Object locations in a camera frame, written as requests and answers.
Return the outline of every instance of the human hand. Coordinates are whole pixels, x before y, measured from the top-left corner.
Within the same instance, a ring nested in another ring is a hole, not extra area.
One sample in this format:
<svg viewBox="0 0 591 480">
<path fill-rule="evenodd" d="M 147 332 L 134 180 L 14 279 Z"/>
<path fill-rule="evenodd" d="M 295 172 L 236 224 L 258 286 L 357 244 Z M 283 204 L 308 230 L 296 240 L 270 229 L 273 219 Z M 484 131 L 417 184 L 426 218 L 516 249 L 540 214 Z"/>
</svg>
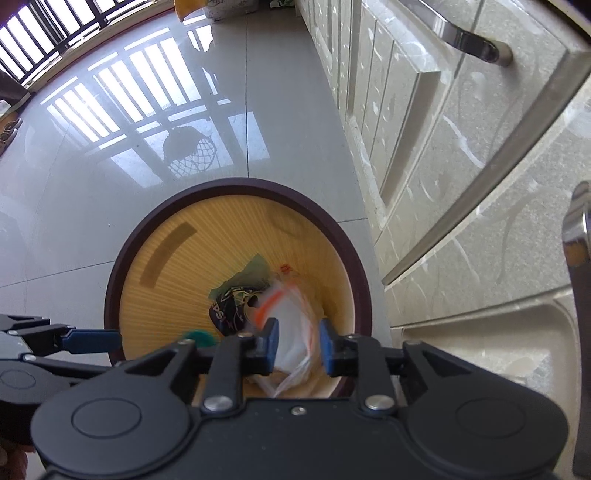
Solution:
<svg viewBox="0 0 591 480">
<path fill-rule="evenodd" d="M 27 452 L 34 452 L 32 446 L 16 445 L 0 439 L 0 480 L 25 480 L 27 476 Z"/>
</svg>

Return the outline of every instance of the brown trash can rim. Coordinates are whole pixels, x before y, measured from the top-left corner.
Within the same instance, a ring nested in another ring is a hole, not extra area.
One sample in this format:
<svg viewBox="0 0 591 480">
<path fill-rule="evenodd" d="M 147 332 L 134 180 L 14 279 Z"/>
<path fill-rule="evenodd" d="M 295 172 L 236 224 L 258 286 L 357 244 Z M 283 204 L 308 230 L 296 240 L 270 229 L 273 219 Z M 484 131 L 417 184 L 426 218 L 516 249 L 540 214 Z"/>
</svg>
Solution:
<svg viewBox="0 0 591 480">
<path fill-rule="evenodd" d="M 119 330 L 119 310 L 125 279 L 135 256 L 150 235 L 169 217 L 185 207 L 225 195 L 250 195 L 273 200 L 295 210 L 318 227 L 333 245 L 349 277 L 353 293 L 355 333 L 371 335 L 371 294 L 365 270 L 351 240 L 336 220 L 317 203 L 289 187 L 268 180 L 241 177 L 213 180 L 189 187 L 162 202 L 139 223 L 121 248 L 109 277 L 105 296 L 105 329 Z M 123 349 L 110 352 L 109 359 L 112 365 L 124 361 Z M 333 395 L 348 395 L 351 389 L 352 382 L 343 378 Z"/>
</svg>

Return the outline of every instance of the trash can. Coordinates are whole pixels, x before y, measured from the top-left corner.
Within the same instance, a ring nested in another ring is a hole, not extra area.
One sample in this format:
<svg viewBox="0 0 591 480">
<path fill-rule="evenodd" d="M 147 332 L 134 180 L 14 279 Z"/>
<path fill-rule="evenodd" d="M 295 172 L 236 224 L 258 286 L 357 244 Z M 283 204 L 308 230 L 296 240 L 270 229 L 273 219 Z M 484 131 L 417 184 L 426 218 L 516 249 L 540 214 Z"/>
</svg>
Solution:
<svg viewBox="0 0 591 480">
<path fill-rule="evenodd" d="M 123 245 L 105 299 L 105 328 L 119 329 L 123 337 L 111 362 L 137 358 L 192 330 L 218 335 L 209 318 L 209 294 L 257 254 L 272 270 L 289 264 L 305 275 L 339 333 L 371 335 L 368 282 L 339 224 L 285 186 L 232 178 L 166 200 Z M 350 382 L 322 370 L 309 381 L 315 382 L 315 397 L 350 393 Z M 297 390 L 287 396 L 298 396 Z M 244 392 L 262 394 L 249 382 Z"/>
</svg>

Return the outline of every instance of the slipper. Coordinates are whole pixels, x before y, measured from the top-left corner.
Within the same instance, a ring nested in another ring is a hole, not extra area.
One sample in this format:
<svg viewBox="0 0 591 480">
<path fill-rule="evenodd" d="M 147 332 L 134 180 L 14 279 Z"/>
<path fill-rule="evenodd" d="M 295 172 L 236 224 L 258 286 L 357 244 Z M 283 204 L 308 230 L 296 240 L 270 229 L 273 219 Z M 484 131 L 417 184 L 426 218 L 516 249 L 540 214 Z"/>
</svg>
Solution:
<svg viewBox="0 0 591 480">
<path fill-rule="evenodd" d="M 21 125 L 22 125 L 22 118 L 19 117 L 15 121 L 8 122 L 6 125 L 4 125 L 4 131 L 10 133 L 12 130 L 18 130 L 18 128 Z"/>
<path fill-rule="evenodd" d="M 0 156 L 4 153 L 6 148 L 12 143 L 14 137 L 17 136 L 17 130 L 12 132 L 2 132 L 0 134 Z"/>
</svg>

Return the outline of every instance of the metal window bars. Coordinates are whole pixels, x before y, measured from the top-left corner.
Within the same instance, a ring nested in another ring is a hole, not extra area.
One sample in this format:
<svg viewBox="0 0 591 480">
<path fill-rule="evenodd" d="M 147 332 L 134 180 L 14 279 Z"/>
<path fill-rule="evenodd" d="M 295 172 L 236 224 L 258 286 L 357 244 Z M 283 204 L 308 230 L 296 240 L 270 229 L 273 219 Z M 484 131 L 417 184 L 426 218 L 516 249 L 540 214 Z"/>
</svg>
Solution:
<svg viewBox="0 0 591 480">
<path fill-rule="evenodd" d="M 0 27 L 0 69 L 25 85 L 85 36 L 151 0 L 30 0 Z"/>
</svg>

